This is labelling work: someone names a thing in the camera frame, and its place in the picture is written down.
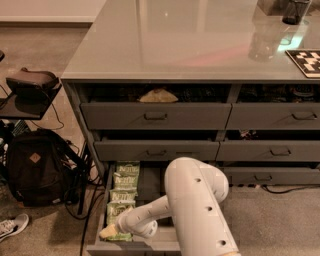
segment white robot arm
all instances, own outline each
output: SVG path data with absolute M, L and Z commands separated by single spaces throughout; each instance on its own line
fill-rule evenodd
M 120 214 L 114 230 L 149 238 L 157 219 L 172 216 L 182 256 L 241 256 L 218 204 L 229 190 L 219 169 L 178 158 L 167 167 L 165 188 L 166 196 Z

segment dresser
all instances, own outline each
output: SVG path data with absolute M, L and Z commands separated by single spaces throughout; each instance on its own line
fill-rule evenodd
M 62 76 L 99 174 L 140 161 L 141 202 L 164 192 L 157 179 L 180 156 L 217 166 L 232 185 L 320 184 L 320 80 L 285 53 L 319 47 L 310 10 L 293 26 L 252 0 L 107 1 Z M 178 101 L 139 102 L 155 88 Z M 106 249 L 97 243 L 92 255 Z

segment wall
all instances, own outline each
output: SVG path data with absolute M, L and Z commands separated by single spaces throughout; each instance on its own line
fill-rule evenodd
M 0 22 L 93 22 L 106 0 L 1 0 Z

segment green package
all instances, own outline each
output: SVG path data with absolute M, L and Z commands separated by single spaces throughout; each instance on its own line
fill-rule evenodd
M 137 195 L 136 189 L 130 189 L 130 190 L 112 189 L 110 190 L 110 201 L 119 201 L 119 200 L 133 201 L 136 195 Z
M 116 172 L 123 176 L 139 176 L 139 161 L 119 161 L 117 162 Z
M 114 188 L 121 190 L 136 189 L 138 186 L 138 176 L 124 175 L 115 172 L 113 174 Z
M 107 225 L 115 222 L 117 216 L 119 216 L 126 209 L 135 207 L 135 201 L 111 201 L 107 204 Z
M 132 241 L 132 235 L 131 233 L 118 233 L 114 236 L 109 236 L 105 239 L 106 241 L 125 241 L 125 242 L 131 242 Z

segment shoe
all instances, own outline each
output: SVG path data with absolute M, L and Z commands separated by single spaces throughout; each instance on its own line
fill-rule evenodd
M 29 223 L 27 214 L 20 214 L 13 220 L 5 220 L 0 222 L 0 242 L 9 237 L 22 232 Z

